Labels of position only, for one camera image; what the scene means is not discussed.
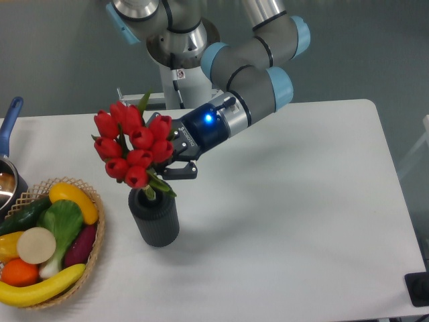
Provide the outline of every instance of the eggplant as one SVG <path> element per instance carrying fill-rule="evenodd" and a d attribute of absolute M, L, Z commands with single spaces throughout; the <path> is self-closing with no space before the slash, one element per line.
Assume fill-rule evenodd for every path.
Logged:
<path fill-rule="evenodd" d="M 73 244 L 67 250 L 64 257 L 64 267 L 75 264 L 85 264 L 93 250 L 95 235 L 97 234 L 96 225 L 87 225 L 79 233 Z"/>

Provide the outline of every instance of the blue pot handle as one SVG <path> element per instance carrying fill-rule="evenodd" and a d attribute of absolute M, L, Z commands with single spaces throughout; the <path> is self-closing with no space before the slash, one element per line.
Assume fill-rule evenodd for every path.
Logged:
<path fill-rule="evenodd" d="M 0 127 L 0 156 L 9 156 L 9 141 L 13 126 L 15 125 L 16 119 L 18 118 L 19 112 L 21 111 L 24 100 L 22 97 L 15 97 L 9 109 L 3 124 Z"/>

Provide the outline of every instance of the bok choy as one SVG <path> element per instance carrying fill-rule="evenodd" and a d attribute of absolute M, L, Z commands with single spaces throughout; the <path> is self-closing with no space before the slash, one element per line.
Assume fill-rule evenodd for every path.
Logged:
<path fill-rule="evenodd" d="M 43 213 L 38 226 L 46 228 L 55 237 L 56 249 L 54 255 L 40 268 L 40 277 L 47 279 L 62 269 L 62 259 L 79 234 L 83 216 L 79 206 L 70 200 L 59 200 Z"/>

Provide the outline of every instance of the black vase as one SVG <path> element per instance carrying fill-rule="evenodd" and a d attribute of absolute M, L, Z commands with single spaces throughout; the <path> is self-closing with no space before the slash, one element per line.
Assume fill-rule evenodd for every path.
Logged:
<path fill-rule="evenodd" d="M 144 241 L 154 247 L 172 243 L 179 234 L 175 198 L 155 191 L 156 200 L 149 201 L 141 189 L 132 189 L 128 205 Z"/>

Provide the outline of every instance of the blue joint cap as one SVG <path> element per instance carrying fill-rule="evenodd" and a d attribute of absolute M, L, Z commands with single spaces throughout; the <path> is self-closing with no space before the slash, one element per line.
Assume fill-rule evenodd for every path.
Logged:
<path fill-rule="evenodd" d="M 110 18 L 112 18 L 115 27 L 119 30 L 119 32 L 125 38 L 129 45 L 134 45 L 140 42 L 140 40 L 138 40 L 137 37 L 134 36 L 128 26 L 125 25 L 121 17 L 119 17 L 118 13 L 115 11 L 115 8 L 113 8 L 113 5 L 111 3 L 106 5 L 106 10 Z"/>
<path fill-rule="evenodd" d="M 298 47 L 296 48 L 295 58 L 309 47 L 311 41 L 310 29 L 308 29 L 307 24 L 301 17 L 293 15 L 290 19 L 294 21 L 296 29 L 298 29 Z"/>
<path fill-rule="evenodd" d="M 284 105 L 290 103 L 294 97 L 294 87 L 288 74 L 280 67 L 268 68 L 267 72 L 273 85 L 275 111 L 277 112 Z"/>
<path fill-rule="evenodd" d="M 206 48 L 204 51 L 204 54 L 201 57 L 201 69 L 204 75 L 208 79 L 210 79 L 210 82 L 212 80 L 212 65 L 213 61 L 216 58 L 217 53 L 219 50 L 221 50 L 224 47 L 227 47 L 227 44 L 224 44 L 223 42 L 215 42 L 214 44 L 211 44 L 209 47 Z"/>

